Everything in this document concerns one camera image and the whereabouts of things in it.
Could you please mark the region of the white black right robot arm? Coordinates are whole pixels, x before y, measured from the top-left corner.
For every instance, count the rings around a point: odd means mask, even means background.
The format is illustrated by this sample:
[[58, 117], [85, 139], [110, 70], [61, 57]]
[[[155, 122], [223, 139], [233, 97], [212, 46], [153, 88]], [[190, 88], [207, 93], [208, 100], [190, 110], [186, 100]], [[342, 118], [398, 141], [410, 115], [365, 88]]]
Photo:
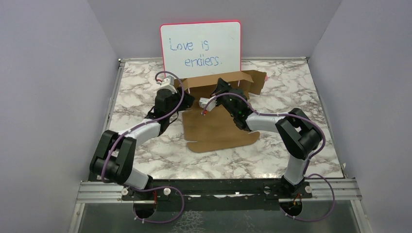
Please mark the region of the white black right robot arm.
[[321, 128], [299, 108], [278, 114], [257, 112], [247, 101], [243, 90], [233, 88], [222, 78], [218, 79], [208, 102], [222, 105], [240, 130], [267, 131], [280, 135], [289, 153], [280, 191], [288, 198], [297, 194], [304, 182], [310, 158], [319, 153], [326, 143]]

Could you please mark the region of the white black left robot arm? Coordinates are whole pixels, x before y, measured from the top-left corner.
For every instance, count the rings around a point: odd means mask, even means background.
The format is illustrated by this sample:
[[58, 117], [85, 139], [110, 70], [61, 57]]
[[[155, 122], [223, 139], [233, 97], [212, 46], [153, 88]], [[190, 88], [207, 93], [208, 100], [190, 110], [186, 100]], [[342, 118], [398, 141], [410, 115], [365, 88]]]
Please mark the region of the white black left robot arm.
[[122, 132], [103, 132], [89, 165], [90, 173], [99, 175], [103, 182], [134, 188], [140, 199], [149, 198], [153, 192], [152, 177], [133, 167], [135, 150], [162, 135], [171, 123], [171, 116], [189, 109], [194, 100], [194, 96], [181, 89], [175, 93], [158, 90], [154, 106], [140, 124]]

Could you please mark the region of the brown cardboard box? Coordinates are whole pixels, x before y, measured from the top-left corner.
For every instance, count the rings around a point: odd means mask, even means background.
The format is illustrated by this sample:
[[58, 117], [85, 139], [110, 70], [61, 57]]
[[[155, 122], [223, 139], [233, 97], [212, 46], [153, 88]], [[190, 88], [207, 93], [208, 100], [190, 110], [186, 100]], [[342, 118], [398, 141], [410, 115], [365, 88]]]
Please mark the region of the brown cardboard box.
[[243, 90], [246, 97], [249, 97], [250, 94], [259, 95], [261, 93], [266, 77], [266, 72], [244, 70], [184, 80], [185, 91], [195, 98], [192, 107], [182, 114], [184, 138], [188, 149], [192, 152], [209, 152], [247, 146], [257, 142], [260, 133], [250, 133], [239, 129], [223, 106], [217, 106], [203, 116], [198, 101], [200, 98], [210, 98], [217, 88], [219, 78], [231, 84], [233, 88]]

